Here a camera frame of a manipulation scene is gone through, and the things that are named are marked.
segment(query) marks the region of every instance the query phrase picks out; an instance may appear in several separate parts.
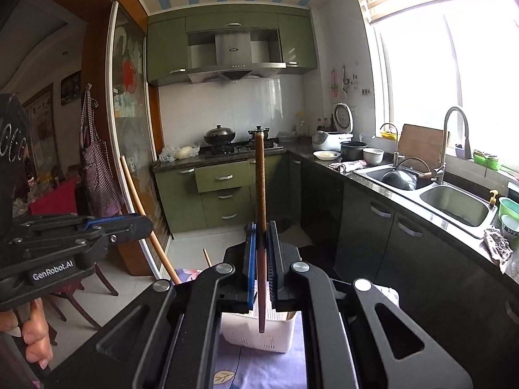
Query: human hand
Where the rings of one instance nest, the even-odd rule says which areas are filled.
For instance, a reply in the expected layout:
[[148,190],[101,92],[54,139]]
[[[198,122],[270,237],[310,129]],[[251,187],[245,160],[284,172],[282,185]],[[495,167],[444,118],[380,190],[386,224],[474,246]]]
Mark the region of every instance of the human hand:
[[[0,312],[0,331],[5,332],[18,327],[18,320],[13,311]],[[22,337],[27,344],[25,358],[28,362],[38,362],[42,369],[46,368],[53,358],[50,346],[49,326],[43,312],[43,302],[37,298],[30,302],[30,316],[22,325]]]

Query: cabinet handle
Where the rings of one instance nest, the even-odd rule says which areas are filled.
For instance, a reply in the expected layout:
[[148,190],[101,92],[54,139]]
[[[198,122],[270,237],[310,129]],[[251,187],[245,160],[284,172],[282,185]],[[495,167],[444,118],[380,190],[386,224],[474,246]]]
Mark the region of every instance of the cabinet handle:
[[504,302],[504,308],[507,310],[507,314],[510,317],[510,319],[512,319],[512,321],[515,324],[519,324],[519,317],[512,310],[512,306],[510,305],[510,301],[507,300],[507,301]]
[[391,218],[391,214],[387,212],[382,212],[381,210],[378,210],[375,206],[372,204],[369,205],[369,208],[375,212],[378,216],[382,216],[382,218]]
[[399,222],[398,223],[398,228],[400,228],[403,232],[405,232],[406,234],[409,234],[411,237],[421,237],[422,236],[422,233],[421,232],[418,232],[418,231],[413,231],[411,229],[409,229],[408,227],[406,227],[403,223]]

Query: white basket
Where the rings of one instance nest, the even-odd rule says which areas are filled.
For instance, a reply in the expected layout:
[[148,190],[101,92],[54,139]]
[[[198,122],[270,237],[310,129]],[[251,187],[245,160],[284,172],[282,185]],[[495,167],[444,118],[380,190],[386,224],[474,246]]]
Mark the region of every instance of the white basket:
[[223,313],[221,331],[225,340],[242,347],[262,349],[285,353],[292,346],[294,339],[295,314],[289,320],[288,313],[278,313],[272,308],[267,283],[267,309],[265,333],[258,329],[258,301],[254,303],[253,311],[248,314]]

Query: stainless steel range hood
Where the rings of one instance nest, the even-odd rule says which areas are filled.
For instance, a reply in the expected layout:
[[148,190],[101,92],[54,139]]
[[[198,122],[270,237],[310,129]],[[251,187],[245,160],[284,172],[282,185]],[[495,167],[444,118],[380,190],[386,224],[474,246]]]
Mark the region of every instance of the stainless steel range hood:
[[285,63],[254,63],[249,32],[215,35],[216,65],[190,69],[191,82],[240,80],[244,77],[272,77],[286,68]]

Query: window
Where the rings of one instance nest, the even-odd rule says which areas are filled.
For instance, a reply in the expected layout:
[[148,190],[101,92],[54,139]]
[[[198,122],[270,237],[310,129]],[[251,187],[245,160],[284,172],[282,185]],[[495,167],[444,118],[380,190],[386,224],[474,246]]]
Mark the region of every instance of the window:
[[[498,0],[405,8],[386,10],[376,21],[367,16],[378,42],[370,51],[386,67],[383,120],[399,130],[404,123],[442,129],[446,111],[459,105],[472,149],[498,155],[519,171],[519,28],[510,13]],[[376,16],[376,9],[366,12]],[[451,144],[464,142],[461,116],[452,115],[448,129]]]

